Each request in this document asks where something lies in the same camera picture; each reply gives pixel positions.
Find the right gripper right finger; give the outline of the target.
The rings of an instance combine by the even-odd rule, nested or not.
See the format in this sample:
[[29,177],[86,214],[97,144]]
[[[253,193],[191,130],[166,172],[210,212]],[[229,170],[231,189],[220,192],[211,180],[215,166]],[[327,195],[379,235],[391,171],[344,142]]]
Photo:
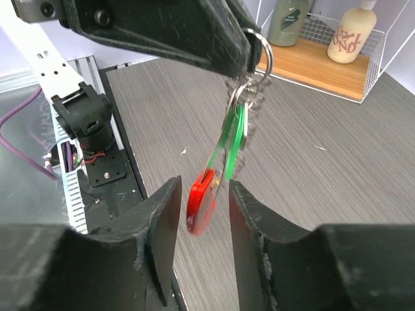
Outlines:
[[241,310],[413,310],[412,224],[306,230],[229,185]]

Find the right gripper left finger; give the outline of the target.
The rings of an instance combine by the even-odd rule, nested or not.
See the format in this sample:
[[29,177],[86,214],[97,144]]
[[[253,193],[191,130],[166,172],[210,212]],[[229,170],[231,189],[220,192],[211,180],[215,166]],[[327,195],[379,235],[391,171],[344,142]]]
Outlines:
[[1,226],[2,310],[161,310],[171,296],[182,180],[84,235]]

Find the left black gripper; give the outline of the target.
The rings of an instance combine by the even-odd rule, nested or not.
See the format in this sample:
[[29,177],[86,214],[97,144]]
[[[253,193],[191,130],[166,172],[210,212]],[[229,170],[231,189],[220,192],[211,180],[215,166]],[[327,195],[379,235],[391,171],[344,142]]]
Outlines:
[[12,0],[11,3],[17,17],[26,23],[58,20],[64,28],[79,28],[79,18],[73,6],[74,1]]

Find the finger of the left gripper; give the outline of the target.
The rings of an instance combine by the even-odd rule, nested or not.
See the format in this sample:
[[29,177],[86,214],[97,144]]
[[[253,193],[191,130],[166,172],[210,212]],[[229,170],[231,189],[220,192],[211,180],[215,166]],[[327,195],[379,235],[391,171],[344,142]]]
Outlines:
[[230,78],[262,54],[242,1],[64,1],[67,26],[97,43],[176,60]]

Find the keyring bunch with red tag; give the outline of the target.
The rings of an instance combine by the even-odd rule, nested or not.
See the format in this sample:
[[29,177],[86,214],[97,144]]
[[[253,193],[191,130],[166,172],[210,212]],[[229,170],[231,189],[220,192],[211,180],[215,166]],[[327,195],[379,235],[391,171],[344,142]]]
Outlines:
[[[247,144],[248,135],[252,132],[249,129],[249,115],[259,109],[260,105],[265,100],[263,90],[264,87],[270,83],[269,76],[274,65],[272,46],[264,35],[248,28],[243,29],[243,31],[261,44],[266,56],[266,67],[263,73],[254,72],[252,74],[245,74],[243,77],[236,79],[234,86],[228,86],[229,100],[226,112],[230,106],[236,110],[236,104],[247,103],[249,105],[248,133],[244,137],[243,148],[237,156],[237,162],[241,152]],[[208,228],[215,209],[216,197],[222,188],[222,183],[228,180],[224,178],[224,173],[222,172],[225,157],[226,151],[220,150],[215,158],[212,168],[208,169],[207,174],[204,175],[205,165],[200,175],[191,186],[187,201],[186,226],[187,231],[194,236],[200,236]]]

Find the key with green tag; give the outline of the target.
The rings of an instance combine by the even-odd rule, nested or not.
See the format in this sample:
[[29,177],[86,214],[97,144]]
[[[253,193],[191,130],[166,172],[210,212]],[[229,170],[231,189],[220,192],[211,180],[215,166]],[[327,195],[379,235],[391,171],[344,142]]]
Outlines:
[[236,104],[236,110],[229,107],[222,123],[219,139],[210,155],[204,175],[207,174],[208,169],[211,169],[215,158],[220,150],[226,151],[224,160],[223,173],[225,179],[230,179],[233,175],[237,156],[243,148],[244,137],[248,133],[248,109],[249,105]]

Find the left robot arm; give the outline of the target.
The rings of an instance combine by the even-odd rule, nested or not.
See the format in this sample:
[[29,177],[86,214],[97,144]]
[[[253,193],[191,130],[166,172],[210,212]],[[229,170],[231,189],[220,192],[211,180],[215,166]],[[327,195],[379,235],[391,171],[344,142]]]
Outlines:
[[230,78],[255,70],[265,39],[242,1],[2,1],[1,27],[23,55],[68,136],[93,155],[115,143],[113,108],[58,52],[40,23],[109,47]]

